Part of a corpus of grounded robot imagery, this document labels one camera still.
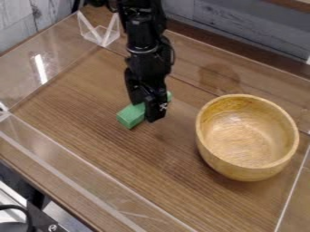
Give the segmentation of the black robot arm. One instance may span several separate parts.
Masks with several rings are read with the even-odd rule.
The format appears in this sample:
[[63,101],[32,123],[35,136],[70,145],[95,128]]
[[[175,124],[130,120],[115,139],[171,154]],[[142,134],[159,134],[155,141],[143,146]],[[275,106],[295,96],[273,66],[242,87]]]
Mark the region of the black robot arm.
[[131,103],[146,106],[144,119],[154,122],[166,116],[168,93],[166,77],[175,64],[175,49],[164,36],[167,18],[162,0],[86,0],[94,7],[106,6],[120,17],[127,34],[124,83]]

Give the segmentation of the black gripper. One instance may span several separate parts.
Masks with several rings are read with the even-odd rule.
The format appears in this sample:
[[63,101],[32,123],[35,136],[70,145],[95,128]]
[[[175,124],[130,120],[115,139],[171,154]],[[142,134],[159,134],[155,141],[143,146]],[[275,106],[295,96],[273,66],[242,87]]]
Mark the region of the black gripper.
[[[174,65],[174,50],[158,48],[146,51],[128,49],[124,70],[126,89],[134,105],[144,102],[146,119],[154,122],[166,115],[168,106],[167,87],[164,78]],[[144,98],[143,87],[152,92]]]

